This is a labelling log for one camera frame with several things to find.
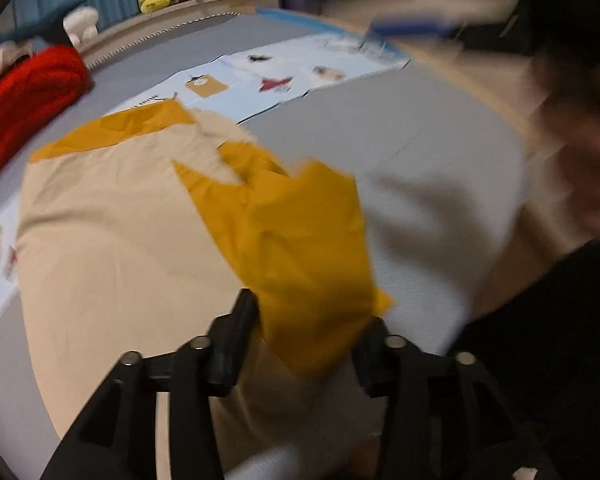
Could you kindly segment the beige and yellow hooded garment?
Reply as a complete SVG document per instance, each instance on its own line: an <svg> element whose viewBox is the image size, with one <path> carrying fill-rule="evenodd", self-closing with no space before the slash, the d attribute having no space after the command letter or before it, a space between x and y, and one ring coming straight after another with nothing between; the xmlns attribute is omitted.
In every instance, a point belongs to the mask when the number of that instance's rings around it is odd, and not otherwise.
<svg viewBox="0 0 600 480"><path fill-rule="evenodd" d="M17 258L34 376L64 434L114 360L170 352L260 302L238 385L211 404L232 470L315 478L380 421L348 356L390 298L374 281L353 177L294 170L242 127L166 100L34 152Z"/></svg>

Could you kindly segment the white plush toy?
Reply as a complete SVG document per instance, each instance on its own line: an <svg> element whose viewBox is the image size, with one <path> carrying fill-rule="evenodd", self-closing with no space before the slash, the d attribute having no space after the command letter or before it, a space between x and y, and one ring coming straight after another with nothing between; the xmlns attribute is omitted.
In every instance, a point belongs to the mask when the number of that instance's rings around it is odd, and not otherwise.
<svg viewBox="0 0 600 480"><path fill-rule="evenodd" d="M75 47L98 35L99 13L94 6L79 6L68 13L62 24L69 40Z"/></svg>

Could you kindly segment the lamp print bed sheet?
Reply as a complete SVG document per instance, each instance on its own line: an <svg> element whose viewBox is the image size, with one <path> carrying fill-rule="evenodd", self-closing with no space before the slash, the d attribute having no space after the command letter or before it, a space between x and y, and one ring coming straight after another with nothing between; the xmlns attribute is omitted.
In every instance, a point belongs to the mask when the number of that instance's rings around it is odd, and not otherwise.
<svg viewBox="0 0 600 480"><path fill-rule="evenodd" d="M411 58L384 40L344 32L267 44L180 70L108 110L108 114L165 100L189 110L212 110L240 124L312 90L389 70ZM0 314L18 288L15 241L19 191L0 199Z"/></svg>

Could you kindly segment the white folded clothes stack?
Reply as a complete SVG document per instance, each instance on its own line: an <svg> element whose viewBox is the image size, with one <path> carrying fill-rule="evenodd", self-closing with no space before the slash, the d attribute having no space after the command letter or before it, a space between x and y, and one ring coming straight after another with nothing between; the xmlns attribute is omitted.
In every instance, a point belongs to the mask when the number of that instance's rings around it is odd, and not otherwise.
<svg viewBox="0 0 600 480"><path fill-rule="evenodd" d="M0 44L0 77L7 72L22 58L30 58L33 55L33 42L26 40L16 44L13 41L5 41Z"/></svg>

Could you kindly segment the red folded quilt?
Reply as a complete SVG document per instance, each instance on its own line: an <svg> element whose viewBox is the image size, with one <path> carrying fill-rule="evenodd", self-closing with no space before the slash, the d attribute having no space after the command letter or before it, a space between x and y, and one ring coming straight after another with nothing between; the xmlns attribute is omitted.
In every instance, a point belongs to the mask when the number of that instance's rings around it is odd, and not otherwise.
<svg viewBox="0 0 600 480"><path fill-rule="evenodd" d="M53 46L0 77L0 172L41 129L91 89L74 47Z"/></svg>

